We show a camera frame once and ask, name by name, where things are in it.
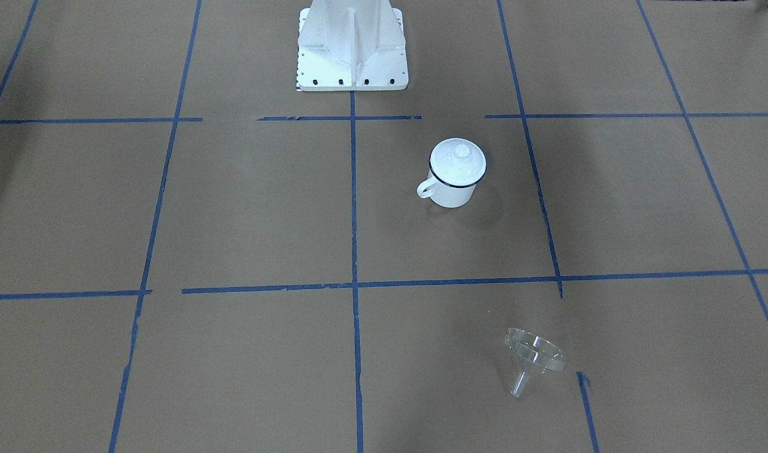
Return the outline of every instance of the white metal base plate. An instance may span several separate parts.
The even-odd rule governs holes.
[[[300,31],[306,22],[308,11],[300,11]],[[403,31],[403,13],[392,8]],[[326,58],[324,52],[298,48],[297,90],[298,91],[383,91],[404,89],[409,85],[409,69],[406,66],[406,49],[383,49],[378,51],[361,68],[355,84],[352,83],[351,68]]]

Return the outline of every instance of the vertical blue line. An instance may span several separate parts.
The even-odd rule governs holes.
[[[596,438],[596,427],[593,425],[593,415],[591,414],[591,401],[587,396],[587,389],[585,385],[591,387],[591,381],[582,372],[577,372],[577,379],[579,379],[579,392],[582,393],[582,405],[585,406],[585,418],[587,418],[587,429],[591,433],[591,445],[593,445],[593,453],[599,453],[599,439]]]
[[[21,49],[23,48],[23,42],[26,40],[26,34],[29,33],[29,28],[31,26],[31,21],[34,18],[34,11],[36,11],[36,4],[39,0],[34,0],[32,2],[32,8],[29,9],[29,17],[26,19],[26,23],[23,26],[23,31],[21,32],[21,38],[18,40],[18,45],[15,46],[15,52],[12,54],[12,59],[9,60],[9,66],[6,67],[6,72],[4,72],[4,78],[1,79],[1,85],[0,85],[0,102],[1,102],[1,96],[4,95],[4,89],[6,88],[6,83],[9,81],[9,76],[12,74],[12,69],[15,67],[15,61],[18,60],[18,55],[21,54]]]
[[[507,46],[507,57],[509,58],[509,68],[513,71],[513,84],[515,85],[515,95],[518,99],[518,109],[521,111],[521,122],[524,126],[524,136],[526,138],[526,148],[530,152],[530,162],[532,163],[532,173],[537,185],[537,199],[540,201],[540,210],[543,213],[545,222],[545,234],[548,236],[548,251],[551,253],[551,264],[554,265],[554,276],[557,278],[557,290],[562,298],[562,278],[560,278],[560,265],[557,263],[557,250],[554,248],[554,236],[551,234],[551,224],[548,222],[548,212],[545,209],[545,198],[543,198],[543,188],[540,184],[540,173],[537,172],[537,161],[535,160],[534,147],[532,146],[532,137],[530,136],[530,126],[526,120],[526,111],[524,110],[524,98],[521,95],[521,85],[518,83],[518,72],[515,70],[515,60],[513,59],[513,47],[509,43],[507,34],[507,22],[504,20],[504,8],[501,0],[497,0],[498,15],[501,18],[501,31],[504,33],[504,44]]]
[[[353,234],[353,339],[355,347],[355,442],[358,453],[364,453],[364,416],[361,409],[361,335],[359,327],[359,258],[356,237],[355,190],[355,91],[350,92],[350,167],[351,167],[351,229]]]
[[[677,103],[680,106],[680,112],[682,114],[683,119],[686,121],[686,125],[688,126],[689,133],[691,133],[691,140],[694,141],[694,146],[697,148],[699,159],[703,163],[703,169],[705,169],[705,173],[708,176],[708,181],[709,183],[711,183],[711,189],[713,189],[714,191],[714,196],[716,197],[717,203],[720,204],[722,215],[725,218],[725,223],[728,224],[728,229],[731,232],[733,243],[737,248],[738,256],[740,256],[742,264],[744,264],[744,269],[747,271],[747,276],[750,280],[750,284],[752,285],[752,289],[754,289],[755,297],[758,299],[758,304],[761,307],[761,310],[764,312],[764,318],[766,318],[767,324],[768,324],[767,304],[764,301],[764,297],[761,295],[760,290],[758,289],[758,283],[755,282],[754,273],[752,273],[752,270],[750,269],[750,264],[747,261],[747,256],[744,254],[744,249],[741,247],[741,241],[738,240],[738,235],[737,235],[737,232],[735,231],[735,228],[733,227],[731,216],[728,214],[728,209],[726,209],[725,203],[722,200],[722,195],[720,195],[720,189],[718,189],[718,186],[716,185],[716,181],[714,180],[714,175],[713,173],[711,173],[711,168],[708,166],[708,160],[706,160],[705,158],[703,147],[700,146],[699,144],[699,140],[697,139],[697,133],[694,131],[694,126],[691,124],[691,118],[689,118],[688,112],[686,111],[686,107],[683,104],[682,97],[680,96],[680,91],[677,89],[677,85],[675,85],[674,83],[674,77],[672,77],[672,72],[671,70],[669,70],[669,64],[667,64],[666,59],[663,58],[663,51],[660,49],[660,44],[657,43],[657,37],[655,36],[655,32],[652,29],[652,24],[649,23],[649,18],[647,17],[646,11],[643,9],[643,5],[640,3],[640,0],[636,0],[636,4],[640,11],[640,15],[642,15],[643,23],[646,24],[646,29],[649,32],[649,37],[652,38],[652,43],[655,46],[657,57],[660,59],[660,63],[663,64],[663,70],[666,72],[666,77],[669,78],[669,85],[672,86],[674,97],[677,98]]]
[[[152,221],[152,230],[150,236],[148,236],[148,247],[146,249],[146,261],[143,267],[143,276],[140,278],[140,290],[142,291],[137,298],[137,304],[135,307],[135,316],[133,318],[133,328],[131,328],[130,339],[130,359],[127,361],[127,366],[124,368],[124,376],[121,378],[121,388],[118,395],[118,405],[116,407],[116,416],[113,420],[113,433],[110,435],[110,447],[109,453],[114,453],[116,450],[116,443],[118,442],[118,431],[121,424],[121,416],[124,411],[124,402],[127,395],[127,386],[130,383],[131,364],[133,363],[133,356],[135,355],[135,345],[137,342],[138,332],[138,319],[140,318],[140,312],[143,309],[143,300],[146,290],[146,284],[148,282],[148,271],[152,265],[152,253],[154,251],[154,241],[157,238],[157,225],[160,223],[160,210],[163,207],[163,196],[165,194],[165,181],[169,175],[169,164],[171,163],[171,153],[174,149],[174,140],[177,138],[177,124],[179,124],[180,110],[182,109],[182,98],[185,95],[186,78],[188,78],[188,67],[191,64],[191,54],[194,51],[194,40],[196,38],[196,28],[199,23],[199,11],[202,7],[202,0],[197,0],[196,11],[194,12],[194,24],[191,26],[191,37],[188,40],[188,52],[186,54],[185,64],[182,67],[182,79],[180,80],[180,88],[177,93],[177,107],[174,110],[174,121],[171,123],[171,134],[169,136],[169,145],[165,150],[165,162],[163,164],[163,176],[160,178],[160,189],[157,193],[157,203],[154,207],[154,218]]]

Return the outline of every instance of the blue grid line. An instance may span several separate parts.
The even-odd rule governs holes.
[[[146,249],[146,262],[143,269],[143,276],[140,279],[140,290],[146,290],[146,284],[148,283],[148,270],[150,270],[152,264],[152,252],[154,250],[154,241],[157,238],[157,225],[160,223],[160,210],[163,206],[163,195],[165,193],[165,182],[169,174],[169,164],[171,163],[171,153],[174,149],[174,140],[177,136],[177,126],[179,125],[180,110],[182,109],[182,98],[185,96],[186,80],[188,78],[188,68],[191,66],[191,54],[194,51],[194,40],[196,38],[196,29],[199,24],[199,12],[202,9],[202,0],[197,0],[196,11],[194,12],[194,23],[191,26],[191,37],[188,40],[188,52],[186,54],[185,64],[182,67],[182,80],[180,80],[179,93],[177,94],[177,107],[174,110],[174,121],[171,123],[171,134],[169,136],[169,145],[165,150],[165,163],[163,164],[163,175],[160,178],[160,189],[157,193],[157,204],[154,208],[154,218],[152,221],[152,230],[150,236],[148,236],[148,247]],[[137,298],[137,304],[135,306],[135,316],[133,318],[133,327],[131,328],[130,338],[130,359],[128,359],[126,367],[124,367],[124,376],[121,378],[121,387],[118,395],[118,405],[116,407],[116,416],[113,420],[113,433],[110,436],[109,453],[114,453],[116,450],[116,443],[118,441],[118,430],[120,428],[121,416],[124,411],[124,401],[127,394],[127,386],[130,383],[130,371],[131,364],[133,363],[133,356],[135,353],[135,344],[137,341],[138,332],[138,319],[140,318],[140,312],[143,309],[144,293],[140,293]]]
[[[689,113],[694,118],[768,118],[768,112]],[[682,113],[591,113],[591,114],[488,114],[487,120],[519,120],[529,118],[682,118]]]
[[[0,120],[0,124],[107,124],[107,123],[200,123],[204,118],[58,118],[57,120]]]
[[[713,173],[711,173],[711,168],[708,166],[708,160],[706,160],[705,158],[703,147],[700,146],[699,144],[697,133],[694,131],[694,126],[691,124],[691,119],[689,118],[689,114],[686,111],[685,105],[683,104],[682,97],[680,96],[680,91],[677,89],[677,85],[674,83],[674,77],[672,77],[672,72],[671,70],[669,70],[669,64],[667,64],[666,59],[663,58],[663,51],[660,49],[660,44],[657,42],[657,37],[655,36],[655,32],[652,29],[652,24],[649,23],[649,18],[646,15],[646,11],[643,9],[642,3],[640,2],[640,0],[636,0],[636,4],[640,11],[640,15],[642,15],[643,23],[646,24],[646,28],[648,29],[649,37],[652,38],[652,43],[655,46],[655,50],[657,51],[658,58],[660,58],[660,63],[663,64],[663,69],[666,72],[666,77],[669,78],[669,84],[671,84],[672,86],[674,97],[677,98],[677,103],[680,106],[680,112],[682,112],[682,117],[686,121],[686,125],[688,126],[688,129],[689,129],[689,133],[691,133],[691,140],[694,140],[694,146],[697,148],[697,153],[699,155],[700,161],[702,161],[703,163],[703,169],[705,169],[705,173],[708,176],[709,182],[711,183],[711,188],[714,191],[714,195],[716,197],[717,203],[720,204],[722,215],[725,218],[725,223],[728,224],[728,229],[730,230],[731,236],[733,237],[734,244],[737,247],[738,256],[740,256],[742,263],[744,264],[744,269],[747,271],[750,284],[752,285],[752,289],[754,289],[755,296],[758,298],[758,304],[760,305],[761,311],[764,313],[764,318],[766,318],[767,324],[768,324],[767,304],[764,301],[764,297],[761,295],[760,290],[758,289],[758,283],[757,281],[755,281],[754,273],[750,269],[750,264],[747,260],[747,256],[744,254],[744,249],[741,246],[741,241],[738,240],[738,235],[737,235],[737,232],[735,231],[735,228],[733,227],[731,217],[728,214],[728,209],[726,209],[725,207],[725,203],[722,200],[722,195],[720,195],[720,190],[718,189],[718,186],[716,185],[716,181],[714,180],[714,175]]]
[[[350,169],[351,169],[351,230],[352,230],[352,291],[353,344],[355,356],[355,442],[357,453],[364,453],[364,413],[361,397],[361,332],[359,322],[359,244],[356,228],[356,166],[355,166],[355,91],[350,92]]]
[[[257,121],[409,121],[422,120],[422,115],[384,116],[265,116]]]
[[[4,95],[4,89],[6,88],[6,83],[9,81],[9,76],[12,75],[12,69],[15,67],[15,61],[18,60],[18,55],[21,54],[21,49],[23,48],[23,42],[26,40],[26,34],[29,33],[29,28],[31,26],[31,21],[34,18],[34,11],[36,11],[36,4],[38,4],[39,0],[34,0],[32,2],[32,8],[29,9],[29,17],[26,18],[26,23],[23,26],[23,31],[21,32],[21,38],[18,40],[18,45],[15,46],[15,52],[12,54],[12,59],[9,60],[9,66],[6,67],[6,72],[4,72],[4,78],[1,79],[1,85],[0,85],[0,102],[1,102],[1,96]]]
[[[752,269],[755,274],[768,275],[768,269]],[[643,280],[657,278],[697,278],[711,276],[746,276],[745,269],[729,269],[717,271],[684,271],[684,272],[640,272],[623,274],[593,274],[593,275],[562,275],[563,281],[610,281],[610,280]],[[517,276],[501,278],[460,278],[447,280],[400,280],[400,281],[358,281],[358,288],[394,288],[400,286],[456,286],[457,284],[517,284],[541,283],[557,281],[557,276]],[[185,288],[182,294],[209,293],[262,293],[269,291],[300,291],[309,289],[347,289],[352,288],[353,282],[346,283],[309,283],[309,284],[261,284],[261,286],[225,286],[208,288]]]
[[[498,15],[501,18],[501,31],[504,33],[504,44],[507,46],[507,58],[509,59],[509,68],[513,72],[513,84],[515,85],[515,95],[518,101],[518,109],[521,111],[521,121],[524,126],[524,136],[526,138],[526,147],[530,153],[530,162],[532,163],[532,172],[535,178],[535,184],[537,185],[537,199],[540,202],[540,209],[543,213],[543,221],[545,222],[545,234],[548,236],[548,251],[551,254],[551,263],[554,265],[554,275],[557,278],[557,290],[559,290],[560,298],[562,298],[562,280],[560,279],[560,265],[557,263],[557,251],[554,249],[554,236],[551,234],[551,224],[548,222],[548,212],[545,210],[545,201],[543,198],[543,188],[540,183],[540,173],[537,172],[537,162],[535,160],[534,148],[532,146],[532,137],[530,136],[530,126],[526,121],[526,111],[524,109],[524,99],[521,95],[521,84],[518,83],[518,72],[515,69],[515,60],[513,59],[513,48],[509,43],[509,35],[507,34],[507,22],[504,20],[504,8],[501,5],[501,0],[496,0],[498,3]]]
[[[32,299],[74,299],[74,298],[119,298],[151,294],[151,289],[130,289],[126,291],[74,291],[69,293],[19,293],[0,294],[0,301],[24,301]]]
[[[587,418],[587,429],[591,433],[591,445],[593,453],[599,453],[599,439],[596,438],[596,427],[593,424],[593,414],[591,413],[591,401],[588,398],[587,390],[591,387],[591,380],[582,372],[577,372],[579,380],[579,392],[582,394],[582,405],[585,407],[585,418]]]

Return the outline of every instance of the white plastic stand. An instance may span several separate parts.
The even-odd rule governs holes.
[[[403,14],[389,0],[314,0],[300,11],[297,85],[303,91],[404,89]]]

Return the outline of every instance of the cup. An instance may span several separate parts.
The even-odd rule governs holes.
[[[442,140],[431,151],[428,178],[419,184],[418,196],[446,208],[462,206],[485,172],[487,160],[475,143],[464,138]]]

